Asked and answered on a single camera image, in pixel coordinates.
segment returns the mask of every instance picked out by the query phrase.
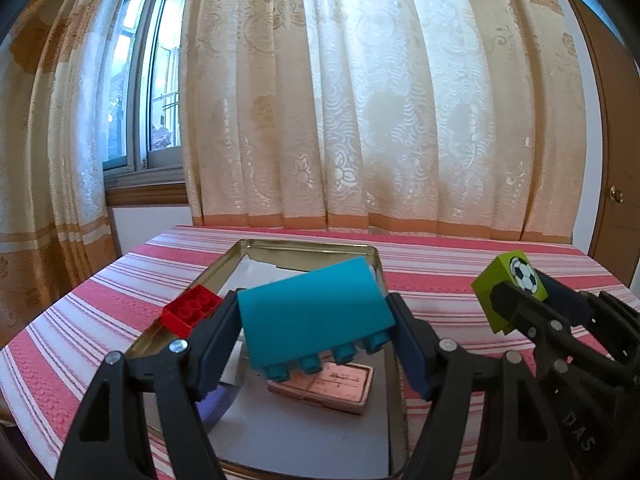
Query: wall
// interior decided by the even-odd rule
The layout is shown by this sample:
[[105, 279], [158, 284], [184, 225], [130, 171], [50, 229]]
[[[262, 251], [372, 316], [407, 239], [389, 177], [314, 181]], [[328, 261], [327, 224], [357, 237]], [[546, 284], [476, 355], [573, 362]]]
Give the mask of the wall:
[[591, 57], [584, 36], [569, 0], [558, 0], [564, 12], [567, 29], [574, 37], [575, 52], [580, 65], [582, 88], [584, 89], [584, 107], [587, 121], [587, 157], [582, 183], [580, 207], [574, 226], [574, 246], [583, 253], [589, 251], [593, 229], [600, 201], [602, 180], [602, 120], [598, 87], [591, 64]]
[[188, 206], [139, 206], [108, 208], [118, 255], [126, 254], [174, 225], [192, 225]]

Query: window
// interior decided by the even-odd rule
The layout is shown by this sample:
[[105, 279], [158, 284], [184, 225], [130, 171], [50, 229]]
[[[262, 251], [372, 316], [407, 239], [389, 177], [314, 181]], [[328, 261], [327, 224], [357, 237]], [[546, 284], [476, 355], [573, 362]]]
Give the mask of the window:
[[107, 188], [183, 179], [178, 60], [184, 1], [123, 1], [100, 136]]

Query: table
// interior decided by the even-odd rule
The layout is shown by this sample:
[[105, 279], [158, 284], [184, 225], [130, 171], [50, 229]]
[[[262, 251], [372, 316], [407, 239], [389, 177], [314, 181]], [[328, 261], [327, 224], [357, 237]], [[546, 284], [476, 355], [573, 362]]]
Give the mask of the table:
[[[471, 290], [472, 280], [501, 252], [525, 251], [533, 265], [579, 290], [606, 290], [630, 306], [640, 301], [599, 264], [567, 245], [468, 238], [337, 234], [266, 229], [176, 226], [136, 247], [56, 302], [0, 352], [2, 392], [36, 457], [51, 476], [73, 416], [102, 358], [126, 351], [208, 265], [240, 238], [361, 242], [380, 252], [386, 283], [402, 294], [420, 319], [441, 337], [482, 354], [520, 351], [531, 360], [532, 343], [519, 332], [495, 335]], [[574, 334], [589, 344], [582, 328]], [[413, 447], [428, 405], [405, 387]], [[474, 394], [456, 480], [468, 478], [482, 413]], [[159, 479], [173, 478], [162, 442], [151, 438]]]

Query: curtain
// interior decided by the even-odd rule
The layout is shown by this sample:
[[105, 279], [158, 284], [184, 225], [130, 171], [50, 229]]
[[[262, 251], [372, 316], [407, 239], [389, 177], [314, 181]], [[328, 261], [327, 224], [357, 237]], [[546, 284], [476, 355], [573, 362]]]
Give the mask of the curtain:
[[586, 126], [557, 0], [187, 0], [194, 224], [569, 242]]
[[121, 0], [31, 0], [0, 46], [0, 346], [115, 258], [98, 132]]

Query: white paper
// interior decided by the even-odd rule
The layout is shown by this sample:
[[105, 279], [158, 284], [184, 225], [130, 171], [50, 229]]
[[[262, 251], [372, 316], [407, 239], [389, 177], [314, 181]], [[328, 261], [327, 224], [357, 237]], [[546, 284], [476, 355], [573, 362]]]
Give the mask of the white paper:
[[354, 360], [374, 368], [363, 415], [311, 406], [270, 392], [260, 370], [247, 370], [236, 400], [209, 431], [217, 457], [310, 479], [388, 477], [385, 359], [382, 352], [359, 352]]
[[236, 290], [236, 288], [253, 288], [254, 286], [267, 285], [268, 283], [279, 282], [299, 274], [304, 274], [304, 272], [302, 270], [281, 269], [273, 264], [256, 262], [249, 256], [244, 256], [234, 269], [234, 272], [220, 288], [218, 295], [220, 298], [224, 298], [230, 290]]
[[242, 367], [240, 359], [244, 356], [242, 355], [242, 350], [244, 349], [244, 343], [242, 340], [238, 339], [236, 344], [234, 345], [233, 350], [231, 351], [231, 355], [229, 356], [229, 361], [226, 362], [225, 369], [222, 371], [222, 375], [220, 376], [220, 382], [226, 384], [232, 384], [233, 386], [241, 386], [244, 380], [242, 376]]

